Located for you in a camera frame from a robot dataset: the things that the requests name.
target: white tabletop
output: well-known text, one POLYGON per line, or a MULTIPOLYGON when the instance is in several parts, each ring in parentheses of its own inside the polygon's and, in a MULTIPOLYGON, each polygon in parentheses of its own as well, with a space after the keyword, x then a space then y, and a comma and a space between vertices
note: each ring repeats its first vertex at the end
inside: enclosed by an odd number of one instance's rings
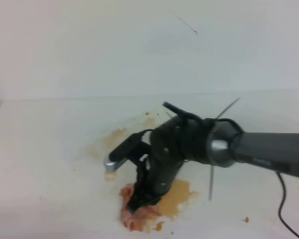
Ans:
MULTIPOLYGON (((216 168, 212 202, 209 166, 185 164, 178 178, 199 196, 173 222, 164 219, 160 232, 131 233, 118 220, 120 188, 135 181, 136 168, 127 162, 107 181, 102 160, 111 148, 167 120, 165 100, 215 117, 236 97, 242 98, 224 116, 246 131, 299 132, 299 92, 3 103, 0 239, 293 238, 277 216, 282 189, 275 173, 243 164, 216 168)), ((299 233, 299 179, 284 178, 283 217, 299 233)))

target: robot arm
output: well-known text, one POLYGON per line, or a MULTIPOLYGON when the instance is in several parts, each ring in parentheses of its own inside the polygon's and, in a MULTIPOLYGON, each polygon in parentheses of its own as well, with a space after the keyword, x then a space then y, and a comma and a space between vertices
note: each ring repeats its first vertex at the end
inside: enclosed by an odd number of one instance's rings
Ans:
POLYGON ((127 159, 137 181, 127 209, 156 204, 186 160, 219 167, 243 162, 299 177, 299 134, 244 132, 231 119, 201 119, 169 103, 177 115, 155 129, 132 134, 104 160, 116 171, 127 159), (150 133, 150 144, 142 142, 150 133))

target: orange stain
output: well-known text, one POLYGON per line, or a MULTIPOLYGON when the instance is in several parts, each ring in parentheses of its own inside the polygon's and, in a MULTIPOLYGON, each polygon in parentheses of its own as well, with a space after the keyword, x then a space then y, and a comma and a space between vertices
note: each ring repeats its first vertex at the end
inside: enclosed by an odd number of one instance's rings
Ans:
POLYGON ((243 222, 248 223, 249 222, 249 217, 246 217, 245 219, 242 219, 243 222))
POLYGON ((157 232, 160 232, 161 231, 161 228, 162 228, 162 225, 163 223, 165 223, 164 221, 161 221, 159 223, 156 224, 156 227, 153 228, 153 230, 157 231, 157 232))

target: black cable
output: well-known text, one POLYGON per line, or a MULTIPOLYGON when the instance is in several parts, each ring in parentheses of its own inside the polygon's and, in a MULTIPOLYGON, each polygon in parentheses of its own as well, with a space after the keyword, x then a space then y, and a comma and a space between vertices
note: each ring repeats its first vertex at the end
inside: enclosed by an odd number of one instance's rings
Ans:
POLYGON ((290 231, 292 232, 297 238, 299 238, 299 234, 296 233, 286 222, 285 220, 283 219, 283 217, 281 216, 281 210, 283 209, 283 206, 285 204, 285 200, 286 200, 286 195, 287 195, 287 190, 286 190, 286 186, 285 186, 285 183, 284 183, 284 180, 282 178, 282 176, 280 175, 280 173, 276 172, 278 178, 279 178, 279 181, 281 182, 281 186, 283 187, 283 198, 280 202, 280 205, 279 205, 279 209, 278 209, 278 217, 280 219, 280 221, 285 225, 285 227, 290 231))

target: raw meat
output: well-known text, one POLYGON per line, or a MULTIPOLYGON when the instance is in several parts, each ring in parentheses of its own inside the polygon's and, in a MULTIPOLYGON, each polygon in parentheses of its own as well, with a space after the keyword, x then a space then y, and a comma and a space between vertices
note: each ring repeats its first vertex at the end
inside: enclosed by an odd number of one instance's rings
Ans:
POLYGON ((139 208, 133 215, 125 208, 134 190, 133 184, 127 184, 121 189, 120 195, 123 198, 120 221, 130 231, 144 230, 147 220, 152 220, 160 214, 156 206, 144 206, 139 208))

